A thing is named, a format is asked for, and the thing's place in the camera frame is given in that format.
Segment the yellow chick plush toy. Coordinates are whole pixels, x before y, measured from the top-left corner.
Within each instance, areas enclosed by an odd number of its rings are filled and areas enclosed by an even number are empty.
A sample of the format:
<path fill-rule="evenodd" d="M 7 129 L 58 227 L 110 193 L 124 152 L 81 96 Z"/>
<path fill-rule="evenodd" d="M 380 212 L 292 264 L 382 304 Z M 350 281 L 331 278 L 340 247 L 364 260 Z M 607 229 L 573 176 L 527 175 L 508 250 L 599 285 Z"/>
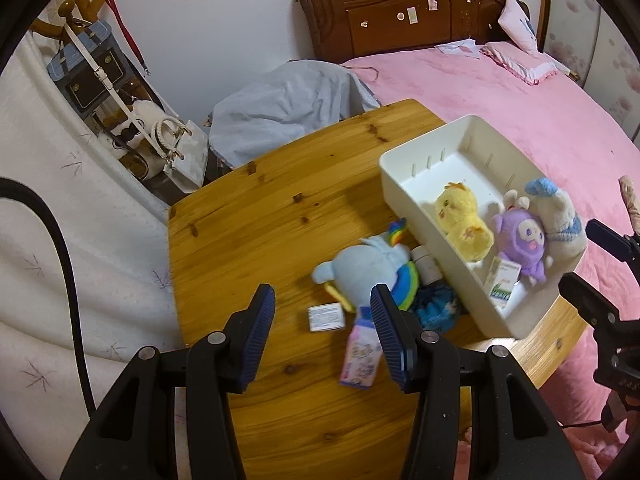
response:
<path fill-rule="evenodd" d="M 483 260 L 494 246 L 494 232 L 478 214 L 474 193 L 462 182 L 449 182 L 435 202 L 436 221 L 466 262 Z"/>

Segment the pink bed blanket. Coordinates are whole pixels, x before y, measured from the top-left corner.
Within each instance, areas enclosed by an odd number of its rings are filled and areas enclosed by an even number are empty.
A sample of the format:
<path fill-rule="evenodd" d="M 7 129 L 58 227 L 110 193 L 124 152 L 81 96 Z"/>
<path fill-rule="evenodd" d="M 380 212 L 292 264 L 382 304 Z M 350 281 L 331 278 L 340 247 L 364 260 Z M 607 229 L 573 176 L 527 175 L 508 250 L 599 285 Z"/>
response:
<path fill-rule="evenodd" d="M 346 62 L 383 105 L 415 99 L 445 122 L 477 115 L 489 122 L 554 183 L 570 194 L 582 220 L 598 219 L 629 232 L 620 177 L 639 179 L 639 151 L 600 105 L 564 75 L 530 86 L 488 56 L 450 55 L 436 48 L 354 58 Z M 578 343 L 540 393 L 559 422 L 582 469 L 595 479 L 627 440 L 587 422 L 599 418 L 608 389 L 593 379 L 597 346 L 592 331 Z"/>

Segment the green white medicine box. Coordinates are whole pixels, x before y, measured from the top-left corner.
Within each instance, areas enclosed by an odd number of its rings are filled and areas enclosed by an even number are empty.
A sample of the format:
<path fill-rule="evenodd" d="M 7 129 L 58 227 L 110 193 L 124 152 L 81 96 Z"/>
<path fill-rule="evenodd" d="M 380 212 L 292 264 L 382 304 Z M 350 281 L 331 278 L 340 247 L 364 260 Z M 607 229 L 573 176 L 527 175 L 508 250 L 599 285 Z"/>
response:
<path fill-rule="evenodd" d="M 492 259 L 484 289 L 496 308 L 506 308 L 520 274 L 521 266 L 518 263 L 499 257 Z"/>

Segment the blue scrunchie ball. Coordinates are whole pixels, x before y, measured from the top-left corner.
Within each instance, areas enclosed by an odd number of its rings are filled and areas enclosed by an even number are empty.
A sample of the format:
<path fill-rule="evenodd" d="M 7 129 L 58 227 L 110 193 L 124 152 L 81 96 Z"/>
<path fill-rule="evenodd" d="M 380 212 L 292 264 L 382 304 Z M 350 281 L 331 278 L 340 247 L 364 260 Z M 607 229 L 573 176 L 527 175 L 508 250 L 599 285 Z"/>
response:
<path fill-rule="evenodd" d="M 445 281 L 421 285 L 410 311 L 424 330 L 446 333 L 454 327 L 461 311 L 461 304 L 454 289 Z"/>

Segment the grey crumpled cloth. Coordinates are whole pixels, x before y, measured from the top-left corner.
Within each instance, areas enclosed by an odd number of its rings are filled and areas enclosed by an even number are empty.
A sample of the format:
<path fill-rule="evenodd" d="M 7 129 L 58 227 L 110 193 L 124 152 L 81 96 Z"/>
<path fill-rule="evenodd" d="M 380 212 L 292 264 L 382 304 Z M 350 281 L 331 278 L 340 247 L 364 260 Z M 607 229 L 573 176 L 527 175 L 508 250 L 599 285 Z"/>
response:
<path fill-rule="evenodd" d="M 379 107 L 372 91 L 347 68 L 322 61 L 292 61 L 215 105 L 209 148 L 236 168 Z"/>

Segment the white floral curtain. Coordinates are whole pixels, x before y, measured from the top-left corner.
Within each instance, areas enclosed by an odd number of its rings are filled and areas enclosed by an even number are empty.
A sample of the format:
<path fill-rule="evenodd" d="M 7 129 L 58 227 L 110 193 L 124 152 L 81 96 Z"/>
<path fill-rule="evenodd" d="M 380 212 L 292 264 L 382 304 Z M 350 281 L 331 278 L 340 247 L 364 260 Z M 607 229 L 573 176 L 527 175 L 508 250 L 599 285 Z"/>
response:
<path fill-rule="evenodd" d="M 72 111 L 31 36 L 1 75 L 1 173 L 34 190 L 61 228 L 97 398 L 141 347 L 181 346 L 168 208 Z M 1 205 L 1 411 L 36 467 L 58 478 L 88 415 L 58 257 L 42 223 L 10 200 Z"/>

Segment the white plastic storage bin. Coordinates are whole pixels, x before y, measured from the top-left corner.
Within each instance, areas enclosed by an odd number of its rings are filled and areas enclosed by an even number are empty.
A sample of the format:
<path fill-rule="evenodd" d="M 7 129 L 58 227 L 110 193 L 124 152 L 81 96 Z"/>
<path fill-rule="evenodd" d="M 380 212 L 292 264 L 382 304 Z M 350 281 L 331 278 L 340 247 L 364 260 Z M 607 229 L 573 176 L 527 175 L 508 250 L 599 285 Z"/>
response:
<path fill-rule="evenodd" d="M 510 289 L 491 278 L 499 251 L 494 219 L 506 212 L 504 196 L 523 196 L 542 171 L 475 115 L 392 148 L 378 166 L 386 204 L 433 255 L 480 331 L 488 338 L 527 337 L 555 302 L 562 275 L 584 255 L 544 254 L 544 277 L 520 275 Z"/>

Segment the upright pink pillow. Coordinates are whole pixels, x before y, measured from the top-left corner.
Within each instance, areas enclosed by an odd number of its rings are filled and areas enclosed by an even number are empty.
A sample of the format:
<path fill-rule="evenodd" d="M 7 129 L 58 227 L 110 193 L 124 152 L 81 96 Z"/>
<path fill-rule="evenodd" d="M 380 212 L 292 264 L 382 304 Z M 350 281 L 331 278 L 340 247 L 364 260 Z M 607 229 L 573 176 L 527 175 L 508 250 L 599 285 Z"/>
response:
<path fill-rule="evenodd" d="M 506 0 L 498 24 L 521 50 L 528 54 L 538 53 L 533 26 L 518 0 Z"/>

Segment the white handbag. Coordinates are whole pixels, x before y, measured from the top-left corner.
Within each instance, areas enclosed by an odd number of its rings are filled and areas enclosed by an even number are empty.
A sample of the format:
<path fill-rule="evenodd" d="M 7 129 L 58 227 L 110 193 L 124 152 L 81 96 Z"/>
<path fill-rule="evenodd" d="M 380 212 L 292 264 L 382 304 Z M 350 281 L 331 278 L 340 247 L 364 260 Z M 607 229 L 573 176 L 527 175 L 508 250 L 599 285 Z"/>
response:
<path fill-rule="evenodd" d="M 208 139 L 194 122 L 183 122 L 148 100 L 128 112 L 93 120 L 104 148 L 141 182 L 165 177 L 182 194 L 202 187 Z"/>

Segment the wooden bed headboard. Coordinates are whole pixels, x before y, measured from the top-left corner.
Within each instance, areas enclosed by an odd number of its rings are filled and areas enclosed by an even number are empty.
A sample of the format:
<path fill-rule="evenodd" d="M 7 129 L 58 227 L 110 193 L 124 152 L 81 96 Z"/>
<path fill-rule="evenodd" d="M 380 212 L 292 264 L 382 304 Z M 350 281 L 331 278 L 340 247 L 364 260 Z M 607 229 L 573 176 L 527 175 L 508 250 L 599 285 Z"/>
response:
<path fill-rule="evenodd" d="M 314 55 L 341 64 L 352 58 L 471 38 L 506 41 L 498 24 L 506 0 L 299 0 Z"/>

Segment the white pill bottle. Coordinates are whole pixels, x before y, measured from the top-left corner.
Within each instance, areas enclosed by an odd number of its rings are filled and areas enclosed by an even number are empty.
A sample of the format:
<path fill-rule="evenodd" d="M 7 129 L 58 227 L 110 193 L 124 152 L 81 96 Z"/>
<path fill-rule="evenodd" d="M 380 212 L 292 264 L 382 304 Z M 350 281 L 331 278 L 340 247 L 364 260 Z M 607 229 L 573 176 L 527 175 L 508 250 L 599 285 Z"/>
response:
<path fill-rule="evenodd" d="M 418 270 L 422 285 L 428 286 L 444 279 L 436 259 L 425 245 L 413 248 L 411 259 Z"/>

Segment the small white paper box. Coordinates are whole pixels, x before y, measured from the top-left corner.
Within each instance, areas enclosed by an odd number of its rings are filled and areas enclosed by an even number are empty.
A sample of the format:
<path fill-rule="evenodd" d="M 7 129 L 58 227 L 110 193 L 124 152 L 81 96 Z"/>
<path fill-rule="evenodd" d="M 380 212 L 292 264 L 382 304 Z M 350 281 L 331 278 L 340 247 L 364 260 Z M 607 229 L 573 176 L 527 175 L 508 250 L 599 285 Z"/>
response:
<path fill-rule="evenodd" d="M 308 322 L 311 333 L 342 330 L 346 326 L 345 312 L 338 302 L 310 307 Z"/>

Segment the wooden coat rack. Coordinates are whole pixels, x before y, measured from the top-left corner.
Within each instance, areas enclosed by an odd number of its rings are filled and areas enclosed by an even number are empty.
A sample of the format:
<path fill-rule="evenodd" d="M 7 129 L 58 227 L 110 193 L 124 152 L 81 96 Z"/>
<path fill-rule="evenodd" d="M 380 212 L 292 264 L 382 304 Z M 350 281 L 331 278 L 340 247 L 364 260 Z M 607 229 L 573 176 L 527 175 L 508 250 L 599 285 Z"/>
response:
<path fill-rule="evenodd" d="M 63 25 L 55 25 L 36 18 L 29 26 L 31 32 L 64 44 L 70 42 L 66 32 L 69 27 L 76 35 L 99 19 L 99 12 L 110 0 L 64 0 L 58 7 L 58 16 L 64 20 Z"/>

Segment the blue black handbag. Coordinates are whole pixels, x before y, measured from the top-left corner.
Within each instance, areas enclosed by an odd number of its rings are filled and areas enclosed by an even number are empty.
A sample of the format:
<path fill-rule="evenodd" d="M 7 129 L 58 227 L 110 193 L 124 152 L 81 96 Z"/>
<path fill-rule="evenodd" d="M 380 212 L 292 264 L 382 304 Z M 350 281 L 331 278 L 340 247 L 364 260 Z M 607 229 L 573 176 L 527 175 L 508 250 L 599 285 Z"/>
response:
<path fill-rule="evenodd" d="M 128 58 L 122 53 L 107 22 L 97 21 L 78 35 L 79 41 L 101 66 L 115 90 L 134 76 Z M 81 119 L 110 97 L 94 69 L 70 42 L 47 65 L 50 78 Z"/>

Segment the blue rainbow plush toy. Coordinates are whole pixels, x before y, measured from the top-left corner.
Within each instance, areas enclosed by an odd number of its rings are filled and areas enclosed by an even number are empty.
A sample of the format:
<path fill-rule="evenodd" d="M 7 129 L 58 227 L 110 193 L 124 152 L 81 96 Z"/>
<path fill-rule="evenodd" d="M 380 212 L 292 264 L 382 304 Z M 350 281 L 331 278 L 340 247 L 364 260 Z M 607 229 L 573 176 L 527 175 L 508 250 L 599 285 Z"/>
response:
<path fill-rule="evenodd" d="M 420 287 L 410 250 L 401 244 L 407 232 L 407 222 L 401 218 L 385 233 L 362 238 L 358 245 L 346 247 L 332 260 L 318 264 L 311 279 L 346 312 L 369 307 L 371 290 L 379 284 L 388 288 L 401 311 L 407 311 Z"/>

